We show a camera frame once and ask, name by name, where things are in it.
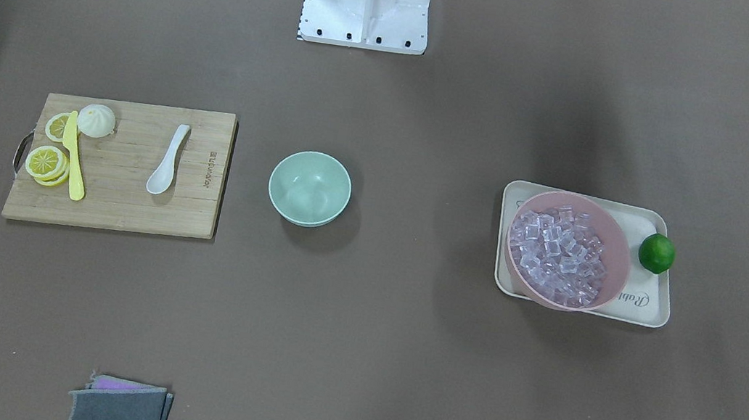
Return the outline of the white lemon half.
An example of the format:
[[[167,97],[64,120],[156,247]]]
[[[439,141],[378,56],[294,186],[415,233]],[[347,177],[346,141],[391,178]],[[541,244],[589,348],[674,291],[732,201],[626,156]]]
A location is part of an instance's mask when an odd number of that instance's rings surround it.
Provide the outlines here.
[[[104,104],[90,104],[78,114],[78,131],[94,138],[104,138],[115,132],[116,116],[110,107]]]

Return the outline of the white ceramic spoon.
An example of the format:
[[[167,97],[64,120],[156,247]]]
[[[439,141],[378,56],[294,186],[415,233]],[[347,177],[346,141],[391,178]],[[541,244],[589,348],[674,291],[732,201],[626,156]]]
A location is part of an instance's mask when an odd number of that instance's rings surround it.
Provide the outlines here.
[[[182,124],[178,125],[174,131],[168,148],[166,148],[165,154],[162,156],[162,160],[146,182],[145,188],[149,194],[160,195],[170,187],[176,173],[175,159],[177,158],[179,147],[181,147],[182,142],[186,139],[189,130],[191,128],[188,124]]]

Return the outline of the yellow plastic knife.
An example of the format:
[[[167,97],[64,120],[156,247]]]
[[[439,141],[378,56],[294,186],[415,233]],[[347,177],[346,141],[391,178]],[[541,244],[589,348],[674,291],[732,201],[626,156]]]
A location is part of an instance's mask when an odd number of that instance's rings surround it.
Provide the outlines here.
[[[80,152],[78,151],[78,114],[79,111],[71,111],[62,134],[62,145],[69,153],[70,158],[68,176],[68,194],[72,201],[80,202],[85,197],[85,186],[81,169]]]

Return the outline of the grey folded cloth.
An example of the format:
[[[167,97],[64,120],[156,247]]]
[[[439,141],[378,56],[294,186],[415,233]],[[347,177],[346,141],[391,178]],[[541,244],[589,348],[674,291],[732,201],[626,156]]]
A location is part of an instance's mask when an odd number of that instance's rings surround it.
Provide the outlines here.
[[[101,374],[91,374],[89,383],[96,375]],[[73,404],[68,420],[168,420],[173,405],[174,396],[164,387],[101,391],[86,386],[70,392]]]

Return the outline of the wooden cutting board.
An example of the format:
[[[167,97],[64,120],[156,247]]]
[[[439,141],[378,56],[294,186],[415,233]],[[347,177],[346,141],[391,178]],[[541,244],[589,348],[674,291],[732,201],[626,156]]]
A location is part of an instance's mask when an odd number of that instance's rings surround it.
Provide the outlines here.
[[[22,169],[2,215],[14,221],[212,238],[237,117],[116,99],[103,99],[102,104],[115,113],[116,127],[110,136],[81,135],[78,140],[85,197],[73,201],[67,186],[41,186]],[[146,181],[180,125],[189,126],[189,132],[174,162],[175,178],[165,192],[150,194]]]

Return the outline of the clear ice cubes pile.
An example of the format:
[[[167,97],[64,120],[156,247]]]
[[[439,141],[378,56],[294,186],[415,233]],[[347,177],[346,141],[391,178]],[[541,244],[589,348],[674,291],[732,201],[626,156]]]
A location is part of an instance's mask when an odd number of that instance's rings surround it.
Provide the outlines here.
[[[542,212],[519,211],[509,224],[511,264],[531,289],[558,305],[593,306],[602,291],[606,246],[591,217],[565,204]]]

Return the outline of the cream serving tray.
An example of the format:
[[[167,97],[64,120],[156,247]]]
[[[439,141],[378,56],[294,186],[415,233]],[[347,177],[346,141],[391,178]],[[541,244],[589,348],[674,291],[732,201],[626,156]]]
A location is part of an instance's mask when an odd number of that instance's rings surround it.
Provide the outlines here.
[[[516,276],[507,258],[507,232],[520,207],[537,194],[555,192],[556,188],[523,180],[510,181],[504,187],[499,216],[496,262],[494,277],[498,288],[515,299],[529,301],[523,291],[522,282]],[[655,275],[639,264],[637,254],[643,239],[660,233],[666,236],[668,227],[664,218],[655,210],[636,205],[621,204],[609,199],[586,196],[613,216],[629,246],[631,267],[622,292],[601,308],[591,310],[592,315],[614,318],[639,326],[654,328],[666,325],[670,311],[670,291],[668,271]]]

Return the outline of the purple cloth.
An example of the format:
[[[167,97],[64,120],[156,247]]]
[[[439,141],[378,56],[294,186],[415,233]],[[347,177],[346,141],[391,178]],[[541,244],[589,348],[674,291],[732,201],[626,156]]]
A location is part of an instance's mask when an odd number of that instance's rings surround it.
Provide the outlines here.
[[[148,390],[157,389],[156,386],[144,383],[133,382],[133,380],[127,380],[123,378],[117,378],[108,375],[96,375],[92,378],[90,383],[86,386],[86,390]]]

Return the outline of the lemon slice stack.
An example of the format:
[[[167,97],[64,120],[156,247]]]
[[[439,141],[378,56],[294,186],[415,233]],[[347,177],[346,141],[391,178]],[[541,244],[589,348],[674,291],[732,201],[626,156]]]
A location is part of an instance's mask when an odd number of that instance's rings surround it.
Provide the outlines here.
[[[25,170],[37,182],[56,181],[68,170],[69,160],[56,146],[45,145],[32,149],[25,159]]]
[[[40,184],[41,186],[47,186],[47,187],[59,186],[59,185],[62,185],[63,183],[66,183],[66,181],[68,180],[68,177],[70,177],[70,171],[71,171],[70,163],[64,162],[62,164],[62,167],[57,171],[58,175],[52,176],[49,179],[43,180],[40,178],[34,178],[33,180],[37,184]]]

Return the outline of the pink bowl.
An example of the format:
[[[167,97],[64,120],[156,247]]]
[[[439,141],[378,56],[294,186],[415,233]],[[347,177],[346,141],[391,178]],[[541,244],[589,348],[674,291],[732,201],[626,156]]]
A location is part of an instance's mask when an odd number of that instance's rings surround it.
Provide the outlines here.
[[[531,286],[522,279],[517,268],[512,264],[511,266],[516,276],[522,284],[524,284],[523,291],[525,295],[530,297],[531,301],[535,301],[546,308],[555,310],[588,313],[588,311],[595,310],[595,308],[605,306],[611,301],[611,299],[617,297],[617,295],[622,292],[631,267],[629,265],[630,249],[625,235],[623,235],[623,232],[614,217],[609,215],[609,213],[597,205],[596,202],[587,199],[584,195],[559,191],[537,194],[534,198],[528,199],[528,201],[520,207],[519,211],[530,210],[542,212],[543,210],[554,207],[558,208],[560,205],[565,204],[575,206],[578,211],[592,215],[592,226],[595,228],[598,236],[601,237],[602,242],[604,242],[606,246],[601,261],[607,267],[607,276],[603,281],[602,291],[600,291],[597,296],[595,305],[589,307],[586,306],[584,308],[572,308],[566,307],[565,305],[558,305],[556,302],[551,302],[549,299],[537,293],[536,290],[531,289]],[[507,258],[509,262],[511,262],[511,252],[508,249]]]

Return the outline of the lemon slice bottom stack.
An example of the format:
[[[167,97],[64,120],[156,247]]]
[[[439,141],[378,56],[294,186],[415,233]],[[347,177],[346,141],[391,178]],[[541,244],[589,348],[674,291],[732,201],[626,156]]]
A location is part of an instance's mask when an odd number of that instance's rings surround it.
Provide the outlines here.
[[[40,178],[34,178],[33,180],[37,184],[40,184],[41,186],[47,186],[47,187],[59,186],[59,185],[62,185],[63,183],[66,183],[66,181],[68,180],[68,177],[70,177],[70,171],[71,171],[70,163],[64,162],[62,164],[62,167],[57,171],[58,175],[52,176],[49,179],[43,180]]]

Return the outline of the light green bowl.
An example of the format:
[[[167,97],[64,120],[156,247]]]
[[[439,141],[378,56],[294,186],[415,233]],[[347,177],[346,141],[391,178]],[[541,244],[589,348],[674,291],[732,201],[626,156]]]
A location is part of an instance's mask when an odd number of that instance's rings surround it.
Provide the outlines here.
[[[290,224],[318,228],[335,221],[351,199],[344,165],[326,153],[303,151],[281,160],[269,176],[269,201]]]

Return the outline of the green lime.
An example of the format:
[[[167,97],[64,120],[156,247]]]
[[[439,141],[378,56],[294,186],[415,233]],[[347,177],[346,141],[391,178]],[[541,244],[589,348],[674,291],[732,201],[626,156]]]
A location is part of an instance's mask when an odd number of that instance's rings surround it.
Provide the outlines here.
[[[667,236],[654,233],[643,239],[638,247],[637,257],[643,268],[659,276],[674,264],[675,245]]]

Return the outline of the lemon slice upper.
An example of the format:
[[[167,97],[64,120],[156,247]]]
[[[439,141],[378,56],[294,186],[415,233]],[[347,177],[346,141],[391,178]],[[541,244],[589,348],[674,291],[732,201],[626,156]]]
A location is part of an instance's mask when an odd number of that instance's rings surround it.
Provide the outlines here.
[[[63,143],[63,136],[67,128],[70,113],[60,112],[54,115],[49,121],[46,121],[44,134],[46,137],[56,143]]]

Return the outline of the lemon slice top stack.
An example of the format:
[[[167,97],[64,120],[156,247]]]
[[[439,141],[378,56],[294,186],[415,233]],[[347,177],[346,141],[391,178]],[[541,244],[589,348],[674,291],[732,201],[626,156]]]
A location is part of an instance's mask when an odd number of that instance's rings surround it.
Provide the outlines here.
[[[56,146],[45,145],[32,149],[25,159],[25,170],[37,182],[56,181],[68,170],[69,160]]]

